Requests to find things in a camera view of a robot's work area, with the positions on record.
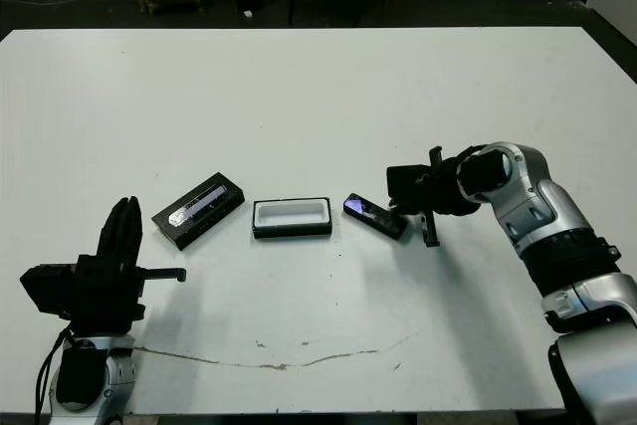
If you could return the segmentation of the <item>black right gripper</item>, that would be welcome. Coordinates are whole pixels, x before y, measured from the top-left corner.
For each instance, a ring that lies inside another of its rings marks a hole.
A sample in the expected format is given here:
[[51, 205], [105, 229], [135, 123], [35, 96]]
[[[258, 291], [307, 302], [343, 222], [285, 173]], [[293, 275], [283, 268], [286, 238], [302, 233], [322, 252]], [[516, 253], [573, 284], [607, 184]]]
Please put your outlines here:
[[464, 159], [473, 153], [470, 146], [458, 155], [442, 158], [442, 147], [435, 146], [429, 150], [430, 166], [422, 177], [424, 191], [424, 212], [421, 214], [403, 213], [404, 204], [399, 198], [392, 197], [389, 210], [398, 214], [414, 229], [421, 229], [427, 247], [440, 245], [434, 214], [465, 216], [473, 213], [473, 203], [467, 200], [460, 191], [457, 181], [457, 168]]

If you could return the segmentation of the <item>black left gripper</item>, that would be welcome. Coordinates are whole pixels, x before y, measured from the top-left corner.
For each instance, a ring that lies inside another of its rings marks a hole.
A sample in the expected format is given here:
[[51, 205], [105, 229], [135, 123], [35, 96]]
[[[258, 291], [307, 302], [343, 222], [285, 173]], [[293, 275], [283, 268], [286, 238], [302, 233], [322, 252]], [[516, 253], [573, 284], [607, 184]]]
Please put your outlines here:
[[126, 334], [135, 321], [144, 317], [145, 306], [139, 299], [147, 281], [186, 280], [183, 268], [138, 267], [140, 243], [138, 199], [135, 196], [121, 198], [102, 227], [96, 255], [78, 258], [70, 285], [69, 305], [70, 326], [75, 334]]

